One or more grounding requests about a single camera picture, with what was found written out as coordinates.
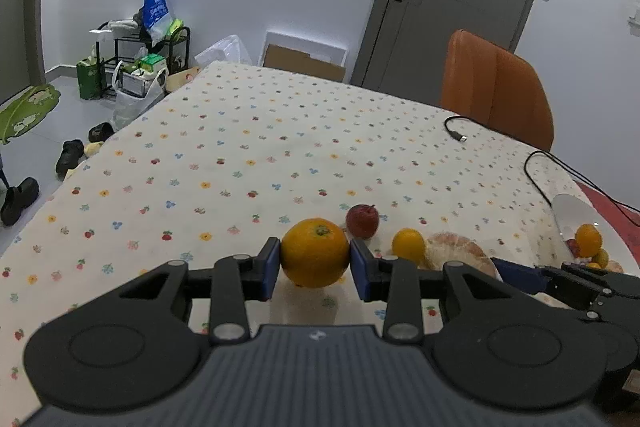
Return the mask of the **small green-yellow fruit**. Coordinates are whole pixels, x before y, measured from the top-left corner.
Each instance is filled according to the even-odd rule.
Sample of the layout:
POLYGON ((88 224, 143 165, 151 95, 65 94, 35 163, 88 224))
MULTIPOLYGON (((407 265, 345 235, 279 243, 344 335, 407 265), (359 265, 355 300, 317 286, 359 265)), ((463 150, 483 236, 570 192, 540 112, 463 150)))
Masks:
POLYGON ((591 261, 597 263, 600 268, 605 269, 608 266, 610 257, 608 257, 608 252, 604 248, 601 248, 600 251, 591 258, 591 261))

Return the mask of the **large orange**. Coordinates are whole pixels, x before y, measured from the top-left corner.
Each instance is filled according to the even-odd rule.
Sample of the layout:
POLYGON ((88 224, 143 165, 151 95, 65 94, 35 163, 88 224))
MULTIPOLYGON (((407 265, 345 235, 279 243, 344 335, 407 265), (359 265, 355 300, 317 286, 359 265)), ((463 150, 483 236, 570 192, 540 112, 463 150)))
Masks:
POLYGON ((283 236, 281 265, 295 285, 322 288, 344 274, 348 252, 348 239, 340 227, 322 218, 305 219, 283 236))
POLYGON ((579 247, 581 258, 592 258, 602 248, 602 235, 598 228, 592 223, 584 223, 575 232, 574 239, 576 239, 579 247))

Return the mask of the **small red apple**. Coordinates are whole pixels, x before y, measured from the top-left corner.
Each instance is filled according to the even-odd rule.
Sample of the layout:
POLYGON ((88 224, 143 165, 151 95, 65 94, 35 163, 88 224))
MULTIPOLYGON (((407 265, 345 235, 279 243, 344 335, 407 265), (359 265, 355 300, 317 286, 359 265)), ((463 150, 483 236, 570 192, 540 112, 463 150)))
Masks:
POLYGON ((575 258, 582 257, 582 255, 580 254, 580 247, 576 239, 567 239, 566 246, 575 258))
POLYGON ((346 228, 357 239, 370 239, 375 236, 380 223, 380 215, 375 205, 360 204, 352 206, 345 218, 346 228))

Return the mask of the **peeled pomelo segment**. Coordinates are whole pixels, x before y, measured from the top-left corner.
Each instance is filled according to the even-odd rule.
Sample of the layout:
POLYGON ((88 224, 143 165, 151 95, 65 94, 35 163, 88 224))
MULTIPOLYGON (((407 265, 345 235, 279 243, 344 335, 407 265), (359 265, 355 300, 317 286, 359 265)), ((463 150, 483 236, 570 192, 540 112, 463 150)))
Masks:
POLYGON ((439 232, 427 237, 422 265, 425 269, 440 270, 449 261, 460 261, 496 279, 495 265, 483 249, 469 237, 451 232, 439 232))

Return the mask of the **white ceramic bowl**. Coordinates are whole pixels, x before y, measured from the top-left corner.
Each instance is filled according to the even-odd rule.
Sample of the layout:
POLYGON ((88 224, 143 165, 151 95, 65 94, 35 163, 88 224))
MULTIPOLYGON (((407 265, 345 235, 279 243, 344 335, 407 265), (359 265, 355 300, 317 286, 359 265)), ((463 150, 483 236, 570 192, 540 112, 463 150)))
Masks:
POLYGON ((639 265, 618 233, 600 213, 570 194, 553 197, 552 213, 564 244, 578 263, 628 275, 639 265))

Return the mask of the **red orange cartoon mat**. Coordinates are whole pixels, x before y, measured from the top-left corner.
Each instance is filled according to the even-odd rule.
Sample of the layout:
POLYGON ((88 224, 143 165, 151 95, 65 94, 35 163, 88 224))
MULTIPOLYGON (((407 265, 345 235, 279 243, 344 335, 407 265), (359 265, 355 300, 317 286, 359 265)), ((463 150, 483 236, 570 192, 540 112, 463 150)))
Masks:
POLYGON ((591 205, 606 220, 618 235, 623 239, 631 254, 639 260, 640 255, 640 228, 634 223, 639 223, 639 213, 626 207, 618 209, 604 195, 598 191, 594 191, 582 182, 577 185, 585 193, 591 205))

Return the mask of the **orange leather chair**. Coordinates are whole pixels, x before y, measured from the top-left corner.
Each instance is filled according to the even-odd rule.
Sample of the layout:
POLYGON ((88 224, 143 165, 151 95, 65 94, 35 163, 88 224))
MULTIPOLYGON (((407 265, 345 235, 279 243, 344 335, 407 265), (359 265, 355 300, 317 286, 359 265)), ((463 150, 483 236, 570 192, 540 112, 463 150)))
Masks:
POLYGON ((467 30, 449 39, 439 105, 539 150, 552 147, 551 108, 533 66, 467 30))

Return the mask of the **cardboard sheet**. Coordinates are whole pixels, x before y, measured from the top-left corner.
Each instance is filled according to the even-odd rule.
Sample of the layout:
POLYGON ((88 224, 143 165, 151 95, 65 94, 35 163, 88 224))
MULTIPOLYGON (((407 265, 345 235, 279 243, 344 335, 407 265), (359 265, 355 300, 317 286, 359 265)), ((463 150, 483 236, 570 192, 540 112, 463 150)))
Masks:
POLYGON ((275 44, 267 46, 262 66, 338 82, 344 80, 346 72, 342 66, 323 62, 312 58, 308 53, 275 44))

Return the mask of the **black shoe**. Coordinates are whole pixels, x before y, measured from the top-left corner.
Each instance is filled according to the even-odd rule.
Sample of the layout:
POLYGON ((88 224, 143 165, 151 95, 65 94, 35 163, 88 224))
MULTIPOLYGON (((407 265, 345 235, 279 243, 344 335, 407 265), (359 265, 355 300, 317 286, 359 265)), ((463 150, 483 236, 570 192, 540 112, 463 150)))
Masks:
POLYGON ((90 143, 105 142, 115 133, 114 128, 108 121, 96 124, 88 132, 88 141, 90 143))
POLYGON ((64 180, 70 170, 74 170, 85 157, 85 145, 81 140, 65 141, 61 155, 55 165, 55 173, 59 180, 64 180))
POLYGON ((39 184, 29 176, 17 186, 10 186, 1 206, 2 225, 10 227, 20 220, 25 209, 30 207, 39 196, 39 184))

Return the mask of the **clear plastic bag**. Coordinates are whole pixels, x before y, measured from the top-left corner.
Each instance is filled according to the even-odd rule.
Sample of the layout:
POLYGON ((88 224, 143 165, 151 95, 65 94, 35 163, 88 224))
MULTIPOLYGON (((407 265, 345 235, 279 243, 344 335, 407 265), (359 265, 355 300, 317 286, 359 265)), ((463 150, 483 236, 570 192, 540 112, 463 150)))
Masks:
POLYGON ((253 64, 250 54, 248 54, 243 41, 238 35, 228 35, 218 40, 201 53, 196 54, 194 60, 200 67, 206 67, 213 62, 253 64))

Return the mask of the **black shelf rack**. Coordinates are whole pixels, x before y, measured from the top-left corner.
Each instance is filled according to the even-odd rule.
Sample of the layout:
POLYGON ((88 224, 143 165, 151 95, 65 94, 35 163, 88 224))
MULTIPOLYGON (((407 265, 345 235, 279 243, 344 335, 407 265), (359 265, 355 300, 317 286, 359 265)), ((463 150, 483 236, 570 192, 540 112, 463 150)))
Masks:
POLYGON ((189 68, 191 28, 181 20, 175 20, 157 42, 134 20, 105 22, 92 33, 96 37, 94 58, 102 67, 104 95, 115 95, 112 74, 120 61, 129 74, 155 74, 166 68, 168 77, 189 68))

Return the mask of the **green tissue box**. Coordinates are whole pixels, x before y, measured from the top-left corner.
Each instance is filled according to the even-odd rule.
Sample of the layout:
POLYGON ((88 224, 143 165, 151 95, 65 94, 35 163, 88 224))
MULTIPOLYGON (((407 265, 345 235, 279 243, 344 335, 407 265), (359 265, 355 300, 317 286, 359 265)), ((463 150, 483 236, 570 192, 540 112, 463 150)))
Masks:
POLYGON ((92 57, 87 57, 76 64, 76 76, 79 96, 83 100, 101 98, 103 94, 102 67, 92 57))

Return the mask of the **blue plastic bag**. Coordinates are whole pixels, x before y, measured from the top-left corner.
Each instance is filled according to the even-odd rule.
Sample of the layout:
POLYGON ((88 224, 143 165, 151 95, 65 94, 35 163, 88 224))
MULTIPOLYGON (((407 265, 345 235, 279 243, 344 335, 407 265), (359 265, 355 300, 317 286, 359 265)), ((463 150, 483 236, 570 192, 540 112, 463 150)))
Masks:
POLYGON ((144 0, 142 20, 149 34, 156 32, 163 36, 174 19, 169 12, 166 0, 144 0))

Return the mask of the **green floor mat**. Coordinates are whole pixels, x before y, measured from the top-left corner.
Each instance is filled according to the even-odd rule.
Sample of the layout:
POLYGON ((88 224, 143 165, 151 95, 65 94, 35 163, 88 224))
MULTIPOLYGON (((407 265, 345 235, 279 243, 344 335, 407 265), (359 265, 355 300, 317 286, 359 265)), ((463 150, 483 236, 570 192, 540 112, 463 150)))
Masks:
POLYGON ((8 144, 37 126, 60 101, 58 89, 45 84, 31 87, 1 111, 1 143, 8 144))

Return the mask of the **white wall switch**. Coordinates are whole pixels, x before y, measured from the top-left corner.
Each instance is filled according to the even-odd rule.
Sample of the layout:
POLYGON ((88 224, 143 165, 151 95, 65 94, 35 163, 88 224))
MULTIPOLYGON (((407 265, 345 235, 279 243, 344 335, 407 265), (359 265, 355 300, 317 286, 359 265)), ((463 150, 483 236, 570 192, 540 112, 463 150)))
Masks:
POLYGON ((628 11, 627 22, 629 25, 640 26, 640 4, 634 4, 628 11))

